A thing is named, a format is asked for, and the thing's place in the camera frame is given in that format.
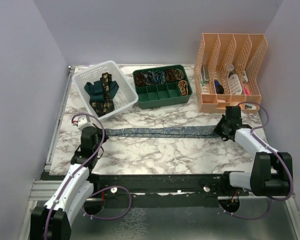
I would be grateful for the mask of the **grey blue floral tie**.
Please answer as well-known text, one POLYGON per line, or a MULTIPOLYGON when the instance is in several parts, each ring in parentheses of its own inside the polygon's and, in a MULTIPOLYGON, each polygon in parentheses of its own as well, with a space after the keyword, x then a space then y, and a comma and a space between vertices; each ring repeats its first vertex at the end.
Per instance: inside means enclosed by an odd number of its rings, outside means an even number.
POLYGON ((214 125, 205 126, 177 126, 162 128, 106 128, 106 135, 109 137, 125 138, 191 138, 209 139, 218 138, 214 132, 214 125))

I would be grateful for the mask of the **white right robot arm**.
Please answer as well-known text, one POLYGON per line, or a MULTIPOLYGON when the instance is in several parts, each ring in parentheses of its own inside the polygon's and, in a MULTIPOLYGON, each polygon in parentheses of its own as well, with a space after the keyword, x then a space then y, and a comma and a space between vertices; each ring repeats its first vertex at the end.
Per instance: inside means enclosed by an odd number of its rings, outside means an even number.
POLYGON ((285 201, 294 191, 292 156, 272 148, 254 130, 243 124, 239 106, 225 108, 214 132, 223 141, 232 140, 240 145, 252 157, 253 166, 251 172, 226 171, 226 179, 220 182, 219 189, 226 196, 240 188, 255 196, 285 201))

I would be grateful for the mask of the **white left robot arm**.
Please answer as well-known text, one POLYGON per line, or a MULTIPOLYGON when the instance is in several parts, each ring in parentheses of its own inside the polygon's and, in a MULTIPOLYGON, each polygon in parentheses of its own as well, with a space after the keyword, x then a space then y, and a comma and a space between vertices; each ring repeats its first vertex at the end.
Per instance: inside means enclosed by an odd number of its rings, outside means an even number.
POLYGON ((100 193, 100 184, 88 178, 107 139, 104 127, 87 123, 81 128, 80 145, 65 178, 52 197, 31 213, 31 240, 70 239, 72 224, 79 210, 88 197, 93 198, 100 193))

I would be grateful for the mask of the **black gold leaf tie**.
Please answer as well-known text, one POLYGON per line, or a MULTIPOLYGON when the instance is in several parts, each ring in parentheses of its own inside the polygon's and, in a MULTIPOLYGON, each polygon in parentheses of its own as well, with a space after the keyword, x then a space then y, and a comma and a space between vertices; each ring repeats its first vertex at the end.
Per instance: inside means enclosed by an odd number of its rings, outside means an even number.
POLYGON ((90 97, 89 104, 98 117, 103 117, 114 111, 114 95, 112 94, 114 82, 111 74, 105 72, 98 81, 86 84, 86 86, 90 97))

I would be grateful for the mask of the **blue black item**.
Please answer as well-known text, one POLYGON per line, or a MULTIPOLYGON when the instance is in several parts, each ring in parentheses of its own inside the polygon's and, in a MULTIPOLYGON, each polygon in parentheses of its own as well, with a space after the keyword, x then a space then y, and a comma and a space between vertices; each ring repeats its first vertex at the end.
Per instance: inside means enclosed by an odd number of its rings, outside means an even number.
POLYGON ((225 93, 224 87, 219 83, 218 80, 214 80, 214 85, 217 94, 222 95, 225 93))

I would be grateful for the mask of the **white ribbed item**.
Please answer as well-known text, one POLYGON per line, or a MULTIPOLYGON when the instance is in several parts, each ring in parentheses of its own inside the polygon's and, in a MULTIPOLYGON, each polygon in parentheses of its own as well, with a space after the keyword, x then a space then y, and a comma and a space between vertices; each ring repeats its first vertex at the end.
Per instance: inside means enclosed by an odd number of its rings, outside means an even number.
POLYGON ((228 84, 229 84, 230 93, 232 95, 241 95, 243 93, 241 82, 237 74, 232 74, 228 78, 228 84))

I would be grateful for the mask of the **pink marker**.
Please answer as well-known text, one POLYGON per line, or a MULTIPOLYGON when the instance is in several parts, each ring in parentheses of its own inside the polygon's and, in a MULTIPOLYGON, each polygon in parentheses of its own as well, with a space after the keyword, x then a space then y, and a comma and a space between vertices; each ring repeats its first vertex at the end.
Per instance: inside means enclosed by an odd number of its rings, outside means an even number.
POLYGON ((243 85, 243 88, 244 88, 245 94, 246 94, 247 96, 250 95, 249 88, 248 88, 245 84, 243 85))

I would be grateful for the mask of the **dark green tie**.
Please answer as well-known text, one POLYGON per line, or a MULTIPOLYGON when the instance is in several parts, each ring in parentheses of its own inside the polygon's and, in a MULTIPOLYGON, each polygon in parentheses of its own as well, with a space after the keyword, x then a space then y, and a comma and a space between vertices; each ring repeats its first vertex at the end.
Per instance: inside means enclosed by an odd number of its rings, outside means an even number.
MULTIPOLYGON (((109 95, 113 99, 119 89, 119 85, 116 81, 110 81, 109 95)), ((90 97, 90 102, 103 103, 106 99, 101 81, 95 81, 94 83, 87 82, 84 86, 85 92, 90 97)))

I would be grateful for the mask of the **white plastic basket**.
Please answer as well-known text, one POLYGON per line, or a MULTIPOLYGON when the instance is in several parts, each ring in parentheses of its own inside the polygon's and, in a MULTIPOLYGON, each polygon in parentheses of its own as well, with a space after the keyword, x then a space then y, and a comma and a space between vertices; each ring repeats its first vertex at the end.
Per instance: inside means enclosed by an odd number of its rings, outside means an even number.
POLYGON ((139 97, 114 61, 105 61, 73 75, 87 111, 101 121, 130 110, 139 97))

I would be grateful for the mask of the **orange file organizer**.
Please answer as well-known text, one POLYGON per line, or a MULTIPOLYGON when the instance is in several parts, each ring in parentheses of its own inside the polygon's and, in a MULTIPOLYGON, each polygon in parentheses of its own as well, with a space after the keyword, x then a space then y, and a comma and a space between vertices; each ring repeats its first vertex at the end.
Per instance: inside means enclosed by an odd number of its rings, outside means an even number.
POLYGON ((245 114, 257 113, 261 93, 257 75, 267 52, 264 34, 203 33, 194 65, 194 80, 198 110, 201 113, 224 113, 227 106, 239 105, 245 114), (237 74, 241 95, 232 95, 229 77, 237 74), (224 88, 217 94, 214 80, 224 88), (249 89, 246 95, 244 85, 249 89))

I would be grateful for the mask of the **orange patterned rolled tie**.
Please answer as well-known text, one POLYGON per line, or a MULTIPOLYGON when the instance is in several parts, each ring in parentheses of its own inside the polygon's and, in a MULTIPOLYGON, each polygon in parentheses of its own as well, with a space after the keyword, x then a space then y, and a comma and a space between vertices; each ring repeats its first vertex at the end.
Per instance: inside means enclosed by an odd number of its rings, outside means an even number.
POLYGON ((178 81, 178 88, 181 96, 187 96, 189 94, 188 82, 186 80, 178 81))

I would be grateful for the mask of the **tan rolled tie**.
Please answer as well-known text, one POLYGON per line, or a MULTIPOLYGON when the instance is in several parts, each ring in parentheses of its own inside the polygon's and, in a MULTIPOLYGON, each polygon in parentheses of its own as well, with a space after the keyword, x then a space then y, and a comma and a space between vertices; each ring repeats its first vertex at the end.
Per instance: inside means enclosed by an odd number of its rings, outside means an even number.
POLYGON ((186 79, 186 75, 185 75, 184 71, 179 69, 179 68, 174 68, 173 69, 173 74, 174 74, 174 78, 177 81, 183 81, 183 80, 186 79))

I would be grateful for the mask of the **green compartment tray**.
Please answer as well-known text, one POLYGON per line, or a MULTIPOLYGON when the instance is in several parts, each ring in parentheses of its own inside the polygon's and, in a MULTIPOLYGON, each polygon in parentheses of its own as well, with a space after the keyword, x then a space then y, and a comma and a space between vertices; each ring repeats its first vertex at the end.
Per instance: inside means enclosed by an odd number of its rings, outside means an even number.
POLYGON ((189 78, 187 76, 185 68, 180 65, 168 65, 159 67, 150 67, 145 69, 135 70, 132 73, 133 83, 135 86, 136 93, 138 95, 138 105, 142 110, 154 109, 160 107, 167 107, 172 105, 185 104, 189 101, 190 96, 193 94, 189 78), (143 87, 136 87, 135 75, 139 72, 146 73, 147 71, 165 71, 166 69, 181 69, 185 73, 185 81, 188 83, 188 95, 181 96, 178 88, 178 81, 156 85, 146 85, 143 87))

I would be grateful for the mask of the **red brown rolled tie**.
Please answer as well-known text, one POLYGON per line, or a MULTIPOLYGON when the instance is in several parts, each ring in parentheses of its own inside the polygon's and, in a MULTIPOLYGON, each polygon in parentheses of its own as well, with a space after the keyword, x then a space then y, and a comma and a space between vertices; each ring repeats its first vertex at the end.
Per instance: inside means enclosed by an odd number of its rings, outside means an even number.
POLYGON ((172 83, 176 81, 174 71, 171 68, 167 68, 164 70, 164 76, 165 76, 165 81, 167 83, 172 83))

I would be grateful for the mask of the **dark blue rolled tie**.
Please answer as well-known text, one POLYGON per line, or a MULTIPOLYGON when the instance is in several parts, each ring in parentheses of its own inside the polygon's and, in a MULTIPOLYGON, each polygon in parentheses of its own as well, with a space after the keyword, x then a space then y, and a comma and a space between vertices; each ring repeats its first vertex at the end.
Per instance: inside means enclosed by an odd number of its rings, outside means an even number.
POLYGON ((165 73, 161 70, 158 70, 154 73, 154 81, 157 85, 164 84, 166 82, 165 73))

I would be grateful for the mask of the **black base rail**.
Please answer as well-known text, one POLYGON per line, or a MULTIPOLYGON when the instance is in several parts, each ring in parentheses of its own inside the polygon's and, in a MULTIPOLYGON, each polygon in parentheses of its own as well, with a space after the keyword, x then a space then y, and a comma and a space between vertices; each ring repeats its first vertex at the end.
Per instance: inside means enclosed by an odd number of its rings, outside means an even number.
POLYGON ((248 192, 229 185, 225 174, 98 175, 88 181, 94 189, 82 207, 179 208, 219 207, 218 198, 248 192))

